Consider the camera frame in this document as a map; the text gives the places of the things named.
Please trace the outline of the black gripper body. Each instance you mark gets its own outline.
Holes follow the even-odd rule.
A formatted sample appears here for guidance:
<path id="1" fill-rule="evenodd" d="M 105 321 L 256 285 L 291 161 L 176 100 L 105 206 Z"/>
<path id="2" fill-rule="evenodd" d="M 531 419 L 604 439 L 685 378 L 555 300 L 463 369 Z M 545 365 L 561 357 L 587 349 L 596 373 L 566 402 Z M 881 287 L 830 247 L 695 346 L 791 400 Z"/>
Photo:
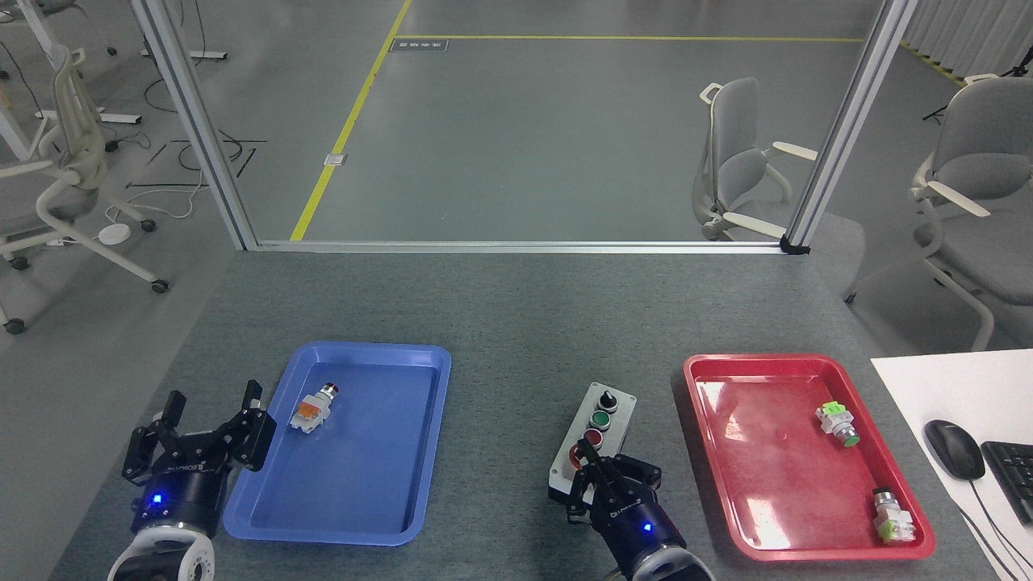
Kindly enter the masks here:
<path id="1" fill-rule="evenodd" d="M 153 460 L 133 504 L 133 533 L 157 526 L 184 526 L 209 538 L 218 533 L 232 460 L 216 458 L 213 435 L 188 435 L 182 446 L 188 458 L 174 461 L 164 453 Z"/>
<path id="2" fill-rule="evenodd" d="M 688 569 L 685 541 L 658 497 L 625 496 L 592 499 L 604 527 L 592 527 L 604 543 L 623 576 L 671 576 Z"/>

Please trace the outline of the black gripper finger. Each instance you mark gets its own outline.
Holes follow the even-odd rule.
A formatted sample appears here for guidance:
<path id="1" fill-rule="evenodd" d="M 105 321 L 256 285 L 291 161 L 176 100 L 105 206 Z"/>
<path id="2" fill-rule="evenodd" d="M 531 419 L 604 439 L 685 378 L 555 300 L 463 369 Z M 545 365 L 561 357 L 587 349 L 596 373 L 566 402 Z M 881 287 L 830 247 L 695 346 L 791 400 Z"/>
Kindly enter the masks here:
<path id="1" fill-rule="evenodd" d="M 261 405 L 262 392 L 260 383 L 248 380 L 240 411 L 215 430 L 213 450 L 222 463 L 233 460 L 252 472 L 265 465 L 277 423 Z"/>
<path id="2" fill-rule="evenodd" d="M 580 459 L 584 464 L 580 464 L 580 470 L 575 472 L 571 487 L 571 500 L 566 504 L 566 521 L 569 525 L 587 525 L 593 527 L 604 527 L 604 519 L 600 512 L 594 508 L 589 508 L 584 503 L 584 492 L 590 486 L 599 488 L 604 484 L 604 466 L 601 463 L 601 456 L 588 439 L 580 439 L 576 449 L 580 450 Z"/>
<path id="3" fill-rule="evenodd" d="M 661 481 L 662 471 L 653 464 L 624 454 L 600 456 L 593 446 L 589 448 L 589 483 L 594 499 L 623 499 L 630 495 L 656 499 Z"/>
<path id="4" fill-rule="evenodd" d="M 143 486 L 152 472 L 154 451 L 160 444 L 174 461 L 188 458 L 178 441 L 176 428 L 183 416 L 186 397 L 178 390 L 173 390 L 167 398 L 165 408 L 153 416 L 148 425 L 137 427 L 130 435 L 121 475 L 134 486 Z"/>

